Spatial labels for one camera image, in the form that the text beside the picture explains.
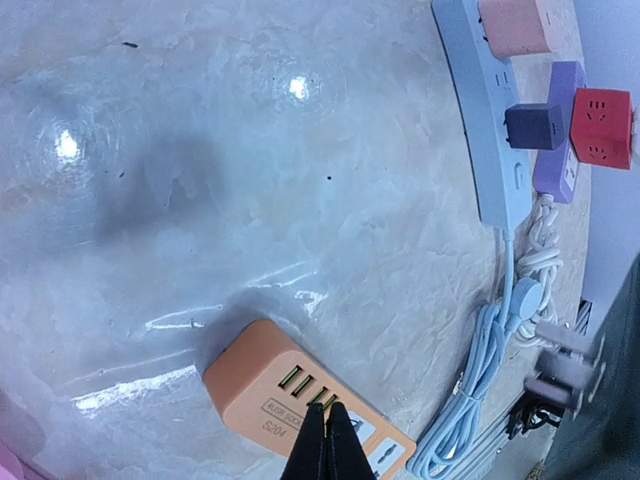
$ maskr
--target power strip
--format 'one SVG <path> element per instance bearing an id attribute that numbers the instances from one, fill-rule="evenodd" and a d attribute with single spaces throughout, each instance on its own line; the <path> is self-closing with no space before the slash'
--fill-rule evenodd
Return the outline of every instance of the power strip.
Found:
<path id="1" fill-rule="evenodd" d="M 288 456 L 311 403 L 342 402 L 376 478 L 404 468 L 415 442 L 335 380 L 270 320 L 253 322 L 205 372 L 223 422 Z"/>
<path id="2" fill-rule="evenodd" d="M 573 121 L 578 88 L 586 87 L 586 77 L 579 62 L 554 62 L 549 85 L 549 103 L 560 105 L 567 130 Z M 567 137 L 556 150 L 540 150 L 533 171 L 533 186 L 540 193 L 553 195 L 557 203 L 571 203 L 578 178 L 578 157 Z"/>
<path id="3" fill-rule="evenodd" d="M 514 231 L 531 213 L 529 155 L 509 145 L 505 111 L 519 103 L 510 60 L 493 56 L 478 0 L 433 0 L 462 110 L 483 223 Z"/>

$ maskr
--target usb charging station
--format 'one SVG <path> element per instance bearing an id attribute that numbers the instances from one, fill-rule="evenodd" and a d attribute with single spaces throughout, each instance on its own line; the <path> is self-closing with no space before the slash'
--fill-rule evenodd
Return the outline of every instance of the usb charging station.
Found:
<path id="1" fill-rule="evenodd" d="M 531 213 L 529 155 L 509 144 L 505 111 L 519 103 L 511 61 L 493 56 L 478 0 L 433 0 L 458 94 L 483 223 L 514 231 Z"/>
<path id="2" fill-rule="evenodd" d="M 416 444 L 303 352 L 270 320 L 253 322 L 205 372 L 222 421 L 288 456 L 307 408 L 342 402 L 376 478 L 389 480 Z"/>

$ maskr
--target gray fabric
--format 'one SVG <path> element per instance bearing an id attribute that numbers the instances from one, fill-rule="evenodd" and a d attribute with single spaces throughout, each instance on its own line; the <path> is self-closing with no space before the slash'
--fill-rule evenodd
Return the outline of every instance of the gray fabric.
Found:
<path id="1" fill-rule="evenodd" d="M 545 480 L 640 478 L 640 257 L 609 311 L 600 391 L 575 421 L 563 420 Z"/>

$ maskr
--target purple cube socket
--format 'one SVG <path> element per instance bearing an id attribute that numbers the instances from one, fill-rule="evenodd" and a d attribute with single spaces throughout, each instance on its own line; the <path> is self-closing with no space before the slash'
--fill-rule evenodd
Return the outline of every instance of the purple cube socket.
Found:
<path id="1" fill-rule="evenodd" d="M 554 62 L 549 85 L 549 103 L 562 108 L 567 131 L 571 130 L 573 104 L 578 88 L 586 87 L 586 75 L 579 62 Z M 541 150 L 533 171 L 533 187 L 540 193 L 553 195 L 557 203 L 573 202 L 578 180 L 578 157 L 571 139 L 556 150 Z"/>

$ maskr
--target red cube socket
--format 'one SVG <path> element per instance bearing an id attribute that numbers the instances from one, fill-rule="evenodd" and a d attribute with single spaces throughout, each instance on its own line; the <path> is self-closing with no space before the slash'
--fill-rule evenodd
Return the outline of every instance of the red cube socket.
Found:
<path id="1" fill-rule="evenodd" d="M 631 169 L 631 93 L 579 88 L 571 141 L 582 163 Z"/>

